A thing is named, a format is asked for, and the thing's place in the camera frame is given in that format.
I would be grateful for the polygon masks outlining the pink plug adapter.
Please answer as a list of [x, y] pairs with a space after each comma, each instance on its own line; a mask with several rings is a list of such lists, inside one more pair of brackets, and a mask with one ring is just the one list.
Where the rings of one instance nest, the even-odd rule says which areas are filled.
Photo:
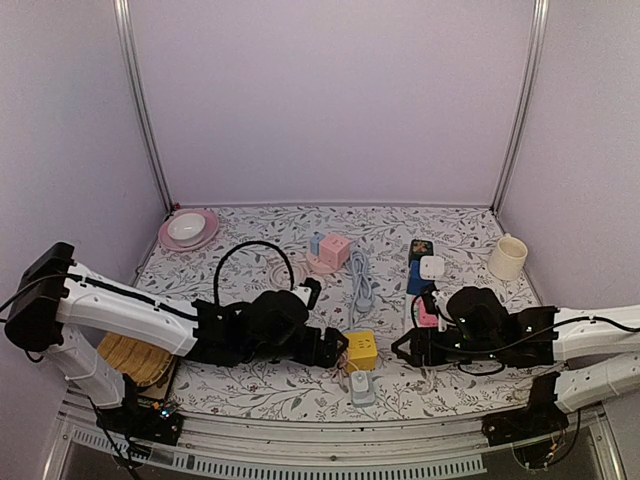
[[416, 302], [416, 323], [421, 328], [438, 328], [439, 318], [434, 313], [429, 313], [421, 298]]

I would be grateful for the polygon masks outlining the yellow cube socket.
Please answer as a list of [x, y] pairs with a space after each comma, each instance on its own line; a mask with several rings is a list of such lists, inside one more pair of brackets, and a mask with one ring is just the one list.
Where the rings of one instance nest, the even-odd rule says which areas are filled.
[[348, 339], [346, 372], [373, 371], [376, 369], [378, 350], [371, 330], [346, 332]]

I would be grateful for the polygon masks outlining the dark blue cube socket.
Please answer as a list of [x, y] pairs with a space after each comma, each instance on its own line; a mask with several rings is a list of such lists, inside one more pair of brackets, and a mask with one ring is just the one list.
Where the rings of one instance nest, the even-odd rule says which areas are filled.
[[423, 279], [420, 275], [420, 263], [413, 261], [409, 267], [409, 275], [407, 281], [406, 294], [419, 295], [421, 291], [429, 285], [432, 285], [432, 279]]

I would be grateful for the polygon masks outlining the white plug adapter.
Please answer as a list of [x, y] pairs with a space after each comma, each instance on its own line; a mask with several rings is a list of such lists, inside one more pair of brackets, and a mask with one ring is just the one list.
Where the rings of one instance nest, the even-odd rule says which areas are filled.
[[445, 261], [436, 255], [425, 255], [419, 261], [419, 275], [423, 280], [437, 280], [445, 275]]

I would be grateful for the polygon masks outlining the white power strip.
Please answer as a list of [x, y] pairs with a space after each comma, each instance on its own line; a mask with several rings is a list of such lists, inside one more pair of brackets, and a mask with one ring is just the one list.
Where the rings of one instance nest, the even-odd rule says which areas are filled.
[[420, 308], [422, 300], [411, 294], [405, 295], [405, 309], [403, 318], [403, 331], [408, 332], [416, 325], [420, 325]]

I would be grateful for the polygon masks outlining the light blue power strip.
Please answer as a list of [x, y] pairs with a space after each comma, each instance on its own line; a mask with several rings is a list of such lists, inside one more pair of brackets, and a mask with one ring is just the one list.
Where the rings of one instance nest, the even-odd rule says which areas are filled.
[[352, 404], [355, 407], [364, 408], [375, 403], [376, 395], [368, 371], [354, 371], [350, 374], [349, 380]]

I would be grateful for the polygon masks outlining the dark green cube socket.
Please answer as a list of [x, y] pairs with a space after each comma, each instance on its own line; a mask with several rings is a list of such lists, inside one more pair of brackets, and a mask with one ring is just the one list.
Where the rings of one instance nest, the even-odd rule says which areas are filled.
[[422, 257], [433, 256], [433, 242], [429, 240], [413, 239], [409, 248], [409, 262], [419, 261]]

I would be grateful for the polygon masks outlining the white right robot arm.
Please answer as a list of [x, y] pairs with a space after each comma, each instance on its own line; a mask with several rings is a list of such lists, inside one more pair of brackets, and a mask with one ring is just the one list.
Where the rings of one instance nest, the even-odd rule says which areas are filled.
[[416, 318], [391, 346], [413, 367], [495, 361], [505, 368], [526, 369], [601, 356], [578, 370], [550, 372], [531, 384], [528, 406], [517, 427], [537, 436], [552, 424], [556, 411], [569, 414], [639, 387], [639, 308], [576, 310], [530, 307], [516, 313], [501, 304], [493, 290], [466, 286], [444, 307], [429, 286], [413, 299], [443, 321], [425, 327]]

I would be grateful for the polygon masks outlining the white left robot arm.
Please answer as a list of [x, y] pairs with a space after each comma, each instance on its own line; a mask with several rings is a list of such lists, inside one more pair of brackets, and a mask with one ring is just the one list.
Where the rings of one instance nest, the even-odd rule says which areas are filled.
[[347, 350], [339, 330], [307, 323], [321, 291], [312, 278], [264, 291], [250, 302], [172, 300], [103, 277], [73, 254], [72, 245], [58, 242], [24, 271], [17, 291], [1, 306], [4, 332], [19, 349], [51, 360], [128, 434], [148, 426], [148, 412], [133, 400], [130, 377], [99, 355], [82, 327], [221, 367], [273, 355], [332, 368]]

